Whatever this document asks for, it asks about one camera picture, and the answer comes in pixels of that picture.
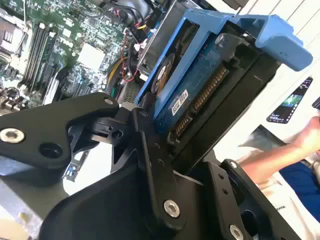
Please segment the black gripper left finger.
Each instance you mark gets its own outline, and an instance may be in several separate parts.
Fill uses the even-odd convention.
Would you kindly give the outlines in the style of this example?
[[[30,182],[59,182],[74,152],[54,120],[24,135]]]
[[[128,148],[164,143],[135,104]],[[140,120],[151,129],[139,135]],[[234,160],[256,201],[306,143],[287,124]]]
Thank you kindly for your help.
[[[57,183],[73,155],[105,141],[118,169],[136,170],[142,216],[151,233],[177,234],[185,225],[177,181],[152,118],[141,108],[119,107],[97,92],[0,118],[0,174],[45,186]]]

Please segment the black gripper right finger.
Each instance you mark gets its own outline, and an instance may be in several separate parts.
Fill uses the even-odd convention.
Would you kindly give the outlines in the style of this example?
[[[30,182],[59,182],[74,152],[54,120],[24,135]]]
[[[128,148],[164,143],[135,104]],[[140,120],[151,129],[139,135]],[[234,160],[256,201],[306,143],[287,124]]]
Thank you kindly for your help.
[[[298,240],[299,236],[238,163],[205,163],[208,213],[220,240]]]

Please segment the person's bare hand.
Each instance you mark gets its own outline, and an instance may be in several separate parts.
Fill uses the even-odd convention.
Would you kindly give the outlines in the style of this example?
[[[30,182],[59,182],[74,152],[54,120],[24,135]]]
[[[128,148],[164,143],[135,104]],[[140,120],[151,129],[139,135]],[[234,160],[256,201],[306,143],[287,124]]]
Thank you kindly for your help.
[[[320,117],[314,116],[310,119],[303,130],[303,149],[309,153],[320,155]]]

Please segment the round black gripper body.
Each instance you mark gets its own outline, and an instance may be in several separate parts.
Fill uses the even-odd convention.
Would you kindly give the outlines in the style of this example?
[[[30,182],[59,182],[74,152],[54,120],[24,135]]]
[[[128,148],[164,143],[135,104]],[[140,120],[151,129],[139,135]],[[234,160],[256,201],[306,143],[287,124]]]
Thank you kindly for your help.
[[[204,185],[174,174],[178,206],[186,216],[176,235],[151,233],[142,215],[135,169],[113,173],[58,203],[43,221],[40,240],[221,240],[218,224],[209,218]]]

